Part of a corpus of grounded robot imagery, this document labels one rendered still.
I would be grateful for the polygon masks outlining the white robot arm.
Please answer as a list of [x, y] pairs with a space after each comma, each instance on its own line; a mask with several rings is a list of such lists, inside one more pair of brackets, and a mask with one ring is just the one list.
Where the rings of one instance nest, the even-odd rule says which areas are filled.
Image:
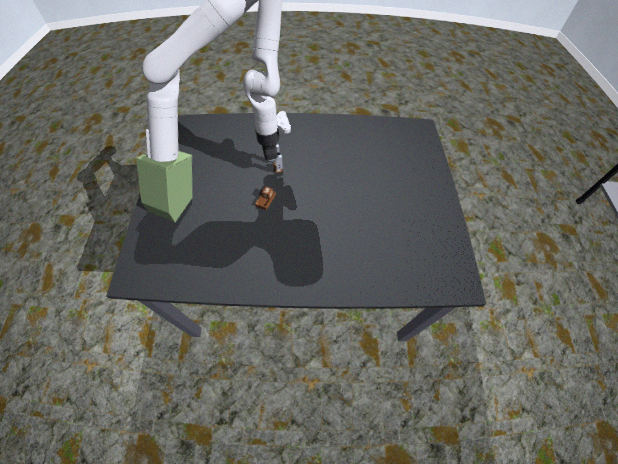
[[283, 0], [206, 0], [143, 61], [142, 71], [149, 81], [148, 158], [160, 162], [178, 158], [178, 96], [182, 64], [226, 31], [257, 1], [252, 57], [263, 63], [267, 71], [247, 71], [243, 87], [258, 122], [266, 123], [276, 118], [276, 104], [271, 97], [280, 88], [277, 51]]

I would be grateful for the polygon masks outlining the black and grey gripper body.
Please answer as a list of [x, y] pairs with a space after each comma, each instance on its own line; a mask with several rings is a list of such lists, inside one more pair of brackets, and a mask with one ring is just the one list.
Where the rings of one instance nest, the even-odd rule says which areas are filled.
[[279, 131], [290, 132], [290, 124], [285, 112], [279, 112], [270, 122], [262, 123], [255, 119], [257, 141], [262, 145], [265, 160], [278, 158], [276, 143], [279, 141]]

